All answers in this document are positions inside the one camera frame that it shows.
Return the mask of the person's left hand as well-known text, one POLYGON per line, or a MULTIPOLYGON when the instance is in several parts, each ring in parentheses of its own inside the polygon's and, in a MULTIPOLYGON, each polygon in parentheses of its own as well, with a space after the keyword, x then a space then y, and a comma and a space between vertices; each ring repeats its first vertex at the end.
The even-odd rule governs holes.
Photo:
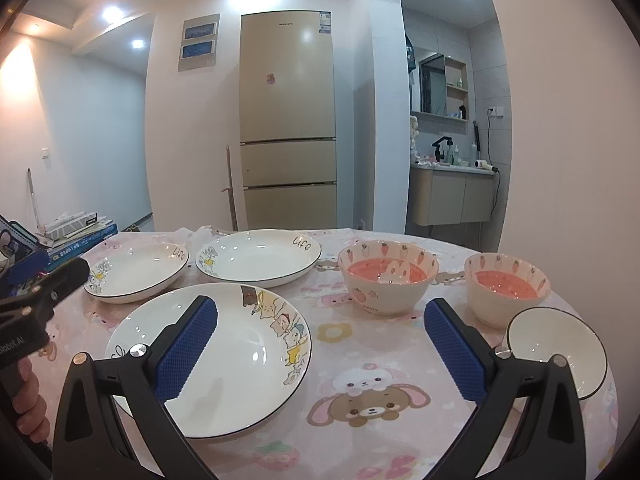
POLYGON ((39 392, 39 379, 32 370, 32 362, 24 358, 17 363, 22 385, 12 399, 15 413, 18 415, 17 430, 34 443, 46 443, 50 434, 50 422, 47 419, 47 403, 39 392))

